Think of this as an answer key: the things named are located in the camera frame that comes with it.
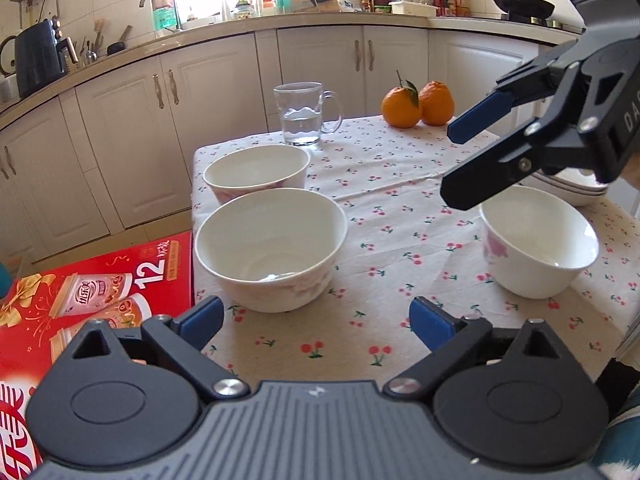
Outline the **small white floral bowl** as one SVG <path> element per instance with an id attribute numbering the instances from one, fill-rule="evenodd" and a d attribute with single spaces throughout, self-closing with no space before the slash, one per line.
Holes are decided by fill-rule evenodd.
<path id="1" fill-rule="evenodd" d="M 495 281 L 514 295 L 546 299 L 596 262 L 590 222 L 564 200 L 514 185 L 480 204 L 483 256 Z"/>

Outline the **large white floral bowl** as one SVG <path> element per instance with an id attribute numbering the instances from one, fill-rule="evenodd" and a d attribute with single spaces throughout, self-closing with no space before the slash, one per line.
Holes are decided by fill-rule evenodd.
<path id="1" fill-rule="evenodd" d="M 334 200 L 273 188 L 218 207 L 198 229 L 194 252 L 238 306 L 281 313 L 306 306 L 329 286 L 347 233 Z"/>

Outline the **medium white floral bowl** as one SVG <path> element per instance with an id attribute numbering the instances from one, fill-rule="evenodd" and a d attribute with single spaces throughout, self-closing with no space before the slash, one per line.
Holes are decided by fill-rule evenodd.
<path id="1" fill-rule="evenodd" d="M 304 188 L 311 156 L 296 146 L 253 146 L 218 158 L 203 180 L 221 205 L 270 188 Z"/>

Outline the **white kitchen cabinets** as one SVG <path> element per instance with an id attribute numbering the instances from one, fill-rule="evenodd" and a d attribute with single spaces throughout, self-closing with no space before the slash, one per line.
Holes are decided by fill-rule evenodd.
<path id="1" fill-rule="evenodd" d="M 187 210 L 195 151 L 278 130 L 278 84 L 334 91 L 326 118 L 378 114 L 399 77 L 441 81 L 466 110 L 565 40 L 506 22 L 355 18 L 116 54 L 2 110 L 1 259 L 49 258 Z"/>

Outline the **white plate stack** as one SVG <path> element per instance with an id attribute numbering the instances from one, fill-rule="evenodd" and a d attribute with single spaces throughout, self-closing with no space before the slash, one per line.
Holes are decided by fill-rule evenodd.
<path id="1" fill-rule="evenodd" d="M 608 192 L 608 185 L 599 183 L 593 174 L 586 176 L 577 169 L 565 169 L 555 176 L 542 171 L 525 178 L 521 185 L 550 193 L 574 207 L 591 205 Z"/>

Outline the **black frying pan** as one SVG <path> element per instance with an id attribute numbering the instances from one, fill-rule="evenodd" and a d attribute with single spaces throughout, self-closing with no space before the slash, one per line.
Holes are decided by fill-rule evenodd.
<path id="1" fill-rule="evenodd" d="M 547 0 L 492 0 L 509 18 L 517 16 L 525 23 L 531 18 L 548 20 L 555 10 L 555 5 Z"/>

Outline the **cherry print tablecloth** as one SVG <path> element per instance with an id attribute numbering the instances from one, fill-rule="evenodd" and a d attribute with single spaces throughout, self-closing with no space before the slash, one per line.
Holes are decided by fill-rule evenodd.
<path id="1" fill-rule="evenodd" d="M 542 318 L 599 376 L 639 310 L 638 222 L 609 200 L 586 207 L 601 243 L 598 261 L 562 294 L 510 294 L 484 261 L 478 211 L 451 210 L 439 195 L 440 175 L 490 141 L 484 133 L 457 148 L 439 128 L 394 130 L 378 117 L 344 122 L 312 151 L 307 177 L 349 223 L 331 285 L 291 313 L 227 301 L 224 328 L 206 356 L 250 384 L 387 382 L 426 355 L 408 320 L 410 301 L 424 296 L 497 327 Z"/>

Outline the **orange without leaf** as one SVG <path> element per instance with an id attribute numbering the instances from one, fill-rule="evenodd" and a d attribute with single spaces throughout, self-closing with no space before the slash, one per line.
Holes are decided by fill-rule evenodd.
<path id="1" fill-rule="evenodd" d="M 444 126 L 454 116 L 454 99 L 446 86 L 432 80 L 419 92 L 422 122 L 429 126 Z"/>

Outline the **red drink carton box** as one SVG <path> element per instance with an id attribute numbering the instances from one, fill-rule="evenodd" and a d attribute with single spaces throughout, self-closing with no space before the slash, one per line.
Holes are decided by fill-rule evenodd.
<path id="1" fill-rule="evenodd" d="M 183 232 L 18 278 L 1 300 L 1 475 L 25 479 L 41 457 L 26 429 L 40 380 L 88 320 L 138 327 L 192 304 L 192 235 Z"/>

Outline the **orange with leaf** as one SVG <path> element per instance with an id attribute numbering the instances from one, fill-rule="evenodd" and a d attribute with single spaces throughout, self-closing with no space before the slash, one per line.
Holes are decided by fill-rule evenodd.
<path id="1" fill-rule="evenodd" d="M 387 92 L 381 103 L 386 124 L 398 128 L 413 128 L 422 118 L 422 106 L 416 86 L 396 72 L 398 85 Z"/>

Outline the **white rectangular tray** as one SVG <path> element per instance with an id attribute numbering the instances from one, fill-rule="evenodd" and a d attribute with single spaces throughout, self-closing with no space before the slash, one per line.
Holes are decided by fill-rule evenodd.
<path id="1" fill-rule="evenodd" d="M 392 1 L 390 10 L 393 14 L 422 16 L 422 18 L 436 18 L 436 6 L 412 1 Z"/>

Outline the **glass mug with water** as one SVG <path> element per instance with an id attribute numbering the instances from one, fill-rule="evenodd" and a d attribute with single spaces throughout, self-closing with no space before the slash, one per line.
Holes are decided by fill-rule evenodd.
<path id="1" fill-rule="evenodd" d="M 343 123 L 343 107 L 335 92 L 326 90 L 321 82 L 296 81 L 273 89 L 279 111 L 281 131 L 286 144 L 304 148 L 317 145 L 324 134 L 336 133 Z M 323 105 L 333 100 L 337 118 L 323 119 Z"/>

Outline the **black air fryer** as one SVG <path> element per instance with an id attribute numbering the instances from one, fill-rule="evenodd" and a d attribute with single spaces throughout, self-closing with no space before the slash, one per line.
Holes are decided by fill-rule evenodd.
<path id="1" fill-rule="evenodd" d="M 72 40 L 62 36 L 56 15 L 52 20 L 44 18 L 17 35 L 7 36 L 1 49 L 10 42 L 14 49 L 17 92 L 22 100 L 68 73 L 64 52 L 68 53 L 70 62 L 79 62 Z"/>

